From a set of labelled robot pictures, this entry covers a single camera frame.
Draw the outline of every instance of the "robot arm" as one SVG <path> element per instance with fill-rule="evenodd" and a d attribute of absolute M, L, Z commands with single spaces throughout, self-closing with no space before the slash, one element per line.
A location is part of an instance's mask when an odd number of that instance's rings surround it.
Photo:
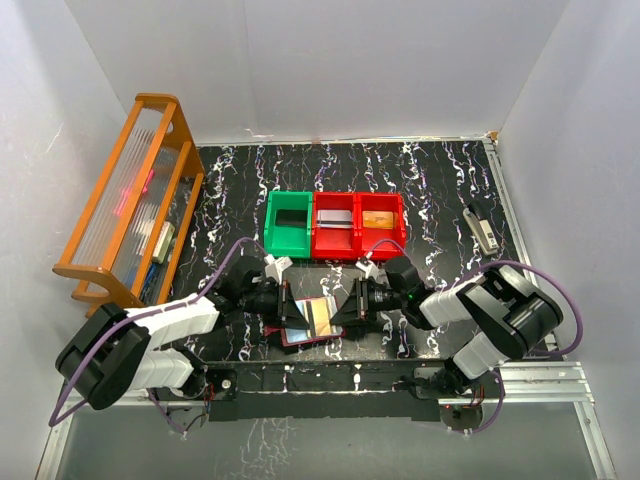
<path fill-rule="evenodd" d="M 124 310 L 113 303 L 102 305 L 60 353 L 56 369 L 69 380 L 110 328 L 127 317 L 148 313 L 120 328 L 102 345 L 82 372 L 76 390 L 96 410 L 113 405 L 128 390 L 168 387 L 177 395 L 183 395 L 185 388 L 197 393 L 201 372 L 194 371 L 183 353 L 161 347 L 225 325 L 227 314 L 236 309 L 262 314 L 269 326 L 309 328 L 295 305 L 291 286 L 282 278 L 291 260 L 275 260 L 269 255 L 265 262 L 266 266 L 256 257 L 240 257 L 209 298 L 195 302 L 196 294 L 145 308 Z"/>
<path fill-rule="evenodd" d="M 360 261 L 365 271 L 366 259 Z M 463 320 L 482 330 L 445 362 L 429 382 L 447 393 L 461 394 L 488 370 L 521 359 L 562 323 L 560 307 L 510 266 L 491 268 L 452 288 L 428 289 L 406 256 L 388 260 L 389 285 L 372 276 L 354 283 L 347 302 L 331 320 L 357 325 L 380 310 L 400 309 L 416 328 L 431 330 Z"/>

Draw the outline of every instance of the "red tray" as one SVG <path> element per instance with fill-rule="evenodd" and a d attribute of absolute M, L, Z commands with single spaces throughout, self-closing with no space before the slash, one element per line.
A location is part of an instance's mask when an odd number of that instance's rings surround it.
<path fill-rule="evenodd" d="M 349 229 L 319 227 L 318 210 L 349 210 L 353 226 Z M 356 260 L 362 254 L 361 224 L 357 194 L 315 192 L 311 220 L 311 258 Z"/>
<path fill-rule="evenodd" d="M 385 230 L 379 228 L 365 228 L 361 226 L 362 234 L 362 250 L 361 255 L 365 255 L 371 247 L 383 238 L 395 240 L 404 248 L 407 242 L 407 231 L 404 225 L 404 203 L 402 195 L 398 193 L 358 193 L 356 200 L 360 212 L 358 218 L 362 225 L 362 212 L 368 210 L 394 212 L 396 214 L 396 222 L 393 229 Z M 390 258 L 402 255 L 393 244 L 383 243 L 373 252 L 372 260 L 388 260 Z"/>

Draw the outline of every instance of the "glass panel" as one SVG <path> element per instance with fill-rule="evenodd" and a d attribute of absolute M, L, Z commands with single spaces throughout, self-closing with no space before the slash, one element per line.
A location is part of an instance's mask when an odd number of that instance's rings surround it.
<path fill-rule="evenodd" d="M 140 197 L 131 223 L 122 240 L 111 271 L 127 288 L 133 286 L 138 273 L 142 255 L 149 242 L 158 209 L 169 187 L 169 179 L 175 169 L 178 155 L 177 151 L 166 148 L 162 148 L 158 152 L 147 181 L 147 191 Z"/>
<path fill-rule="evenodd" d="M 192 188 L 193 179 L 183 178 L 180 180 L 180 183 L 178 183 L 176 193 L 173 197 L 173 201 L 171 202 L 171 208 L 169 208 L 169 212 L 167 213 L 167 217 L 165 219 L 165 221 L 170 222 L 175 227 L 173 239 L 169 246 L 169 251 L 167 252 L 164 263 L 153 264 L 150 267 L 150 271 L 148 272 L 148 277 L 146 280 L 146 286 L 144 286 L 142 291 L 140 292 L 140 300 L 142 300 L 145 305 L 156 305 L 158 303 L 160 288 L 162 287 L 162 283 L 164 282 L 164 278 L 167 274 L 169 262 L 173 258 L 173 249 L 176 243 L 175 239 L 178 236 L 178 231 L 180 230 L 180 227 L 182 225 L 184 212 L 187 209 L 187 204 L 189 203 L 189 199 L 191 198 Z"/>
<path fill-rule="evenodd" d="M 155 131 L 160 124 L 162 113 L 142 109 L 131 135 L 120 154 L 111 178 L 96 205 L 93 216 L 72 259 L 76 265 L 100 265 L 120 220 L 122 208 L 128 192 L 140 171 L 149 150 Z M 93 286 L 90 291 L 104 291 Z"/>
<path fill-rule="evenodd" d="M 172 417 L 186 424 L 200 413 L 196 407 Z M 571 403 L 507 403 L 471 438 L 407 418 L 199 425 L 183 442 L 152 405 L 84 408 L 74 416 L 57 478 L 596 478 Z"/>

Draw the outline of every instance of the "object in bin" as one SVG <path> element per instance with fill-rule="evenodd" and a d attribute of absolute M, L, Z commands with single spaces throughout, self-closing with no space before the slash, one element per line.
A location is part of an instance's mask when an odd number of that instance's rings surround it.
<path fill-rule="evenodd" d="M 498 242 L 489 224 L 489 217 L 480 202 L 473 200 L 462 213 L 471 232 L 478 240 L 482 253 L 485 255 L 497 253 Z"/>
<path fill-rule="evenodd" d="M 349 210 L 318 210 L 318 227 L 321 228 L 353 228 L 353 220 Z"/>
<path fill-rule="evenodd" d="M 305 210 L 278 210 L 276 212 L 276 226 L 306 228 L 307 212 Z"/>
<path fill-rule="evenodd" d="M 362 226 L 366 228 L 381 228 L 391 230 L 396 224 L 394 212 L 365 210 L 362 212 Z"/>
<path fill-rule="evenodd" d="M 169 251 L 169 245 L 171 244 L 171 240 L 173 239 L 173 234 L 176 231 L 176 227 L 173 226 L 170 222 L 164 222 L 162 224 L 162 230 L 160 230 L 160 235 L 158 236 L 158 241 L 156 242 L 156 246 L 153 249 L 153 256 L 151 260 L 155 263 L 163 263 L 165 257 L 167 256 L 167 252 Z"/>

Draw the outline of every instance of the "white wall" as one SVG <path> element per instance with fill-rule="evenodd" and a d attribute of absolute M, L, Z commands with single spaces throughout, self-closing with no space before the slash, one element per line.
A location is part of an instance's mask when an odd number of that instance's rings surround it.
<path fill-rule="evenodd" d="M 621 479 L 640 472 L 639 45 L 637 1 L 573 0 L 499 136 L 533 261 L 585 315 L 575 357 Z"/>
<path fill-rule="evenodd" d="M 174 93 L 198 143 L 499 129 L 567 3 L 66 1 L 125 108 Z"/>
<path fill-rule="evenodd" d="M 33 478 L 84 321 L 55 276 L 124 110 L 62 0 L 0 2 L 0 477 Z"/>

